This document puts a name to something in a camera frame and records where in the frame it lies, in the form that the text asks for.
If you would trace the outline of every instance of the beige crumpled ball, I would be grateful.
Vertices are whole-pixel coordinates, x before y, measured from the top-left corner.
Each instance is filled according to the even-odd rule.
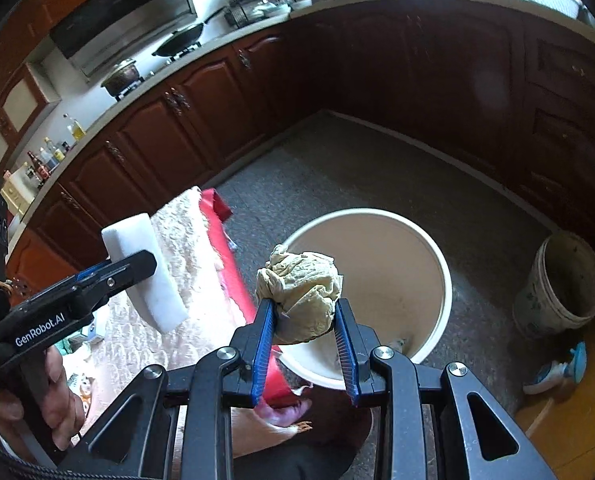
[[[328,332],[341,296],[343,276],[333,258],[319,253],[287,253],[277,245],[258,270],[255,297],[277,303],[274,344],[307,342]]]

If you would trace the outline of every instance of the white foam block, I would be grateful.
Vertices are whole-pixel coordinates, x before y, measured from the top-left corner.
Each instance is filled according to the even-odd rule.
[[[168,273],[151,219],[146,213],[106,227],[101,237],[113,262],[142,250],[150,251],[155,256],[157,268],[154,275],[126,291],[144,321],[164,334],[188,318],[177,286]]]

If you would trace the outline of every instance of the stove burner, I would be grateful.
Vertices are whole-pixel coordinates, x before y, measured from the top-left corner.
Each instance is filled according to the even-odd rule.
[[[126,97],[127,95],[129,95],[130,92],[132,92],[133,90],[135,90],[143,82],[144,82],[144,78],[140,76],[140,78],[137,81],[135,81],[134,83],[131,83],[129,86],[127,86],[126,88],[124,88],[119,94],[117,94],[115,96],[116,101],[120,102],[124,97]]]
[[[175,54],[175,56],[170,56],[169,59],[171,62],[177,61],[181,57],[186,56],[186,54],[190,54],[191,52],[193,52],[194,50],[197,50],[201,46],[202,46],[202,44],[199,43],[199,41],[196,41],[195,43],[191,43],[184,50],[180,50],[177,54]]]

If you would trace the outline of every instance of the frying pan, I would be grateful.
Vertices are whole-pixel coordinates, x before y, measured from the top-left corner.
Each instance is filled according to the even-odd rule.
[[[204,25],[206,25],[210,20],[215,18],[219,13],[226,9],[226,6],[217,9],[213,14],[211,14],[207,19],[205,19],[202,23],[194,23],[193,25],[189,25],[188,27],[180,28],[180,30],[176,30],[168,40],[164,41],[160,45],[160,47],[152,53],[154,56],[162,56],[162,57],[172,57],[175,56],[177,53],[184,50],[186,47],[192,45],[199,37],[202,35],[204,31]]]

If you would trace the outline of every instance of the baseboard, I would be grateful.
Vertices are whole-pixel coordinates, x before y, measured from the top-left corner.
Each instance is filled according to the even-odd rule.
[[[485,184],[486,186],[490,187],[491,189],[494,189],[495,191],[497,191],[498,193],[503,194],[506,198],[508,198],[511,202],[513,202],[517,207],[519,207],[520,209],[525,211],[527,214],[532,216],[535,220],[540,222],[540,224],[542,224],[544,227],[549,229],[549,231],[555,232],[555,231],[560,230],[560,228],[558,227],[558,225],[555,222],[553,222],[544,213],[542,213],[541,211],[538,211],[538,209],[536,209],[535,207],[530,205],[530,203],[528,203],[526,200],[519,197],[518,195],[513,193],[511,190],[507,189],[506,187],[501,185],[496,180],[493,180],[490,176],[485,175],[484,173],[482,173],[479,170],[476,170],[475,168],[472,168],[471,166],[469,166],[468,164],[465,164],[461,160],[457,160],[456,158],[454,158],[450,155],[447,155],[446,153],[440,152],[439,150],[432,148],[431,146],[425,144],[424,142],[421,142],[418,139],[413,139],[412,137],[409,137],[407,135],[396,132],[395,130],[391,130],[390,128],[385,128],[384,126],[380,126],[379,124],[371,123],[370,121],[358,119],[358,118],[350,116],[350,115],[335,112],[333,110],[326,110],[326,111],[330,115],[333,115],[340,119],[345,119],[347,121],[352,121],[357,124],[362,124],[362,126],[367,126],[368,128],[372,128],[373,130],[376,130],[378,132],[382,132],[383,134],[394,137],[395,139],[403,140],[407,144],[415,146],[416,148],[419,148],[420,150],[423,150],[424,152],[427,152],[433,156],[436,156],[437,158],[439,158],[440,160],[443,160],[444,162],[450,164],[451,166],[455,166],[458,170],[464,171],[466,174],[469,174],[473,178],[476,178],[477,180],[482,182],[482,184]]]
[[[326,110],[319,110],[318,112],[315,112],[314,114],[309,115],[308,117],[305,117],[300,121],[297,121],[295,124],[284,130],[282,133],[277,134],[276,136],[272,137],[269,140],[266,140],[265,142],[262,142],[257,148],[250,150],[250,152],[248,152],[246,155],[242,156],[241,158],[238,158],[230,166],[224,168],[213,178],[210,178],[208,181],[206,181],[202,188],[208,189],[210,187],[216,187],[220,184],[223,184],[235,173],[240,171],[245,166],[248,166],[252,161],[258,158],[258,156],[261,156],[264,153],[269,152],[270,150],[275,148],[275,146],[277,146],[280,142],[283,142],[285,139],[290,137],[296,130],[302,128],[303,126],[305,126],[305,124],[309,123],[309,121],[313,121],[317,117],[327,113],[328,112]]]

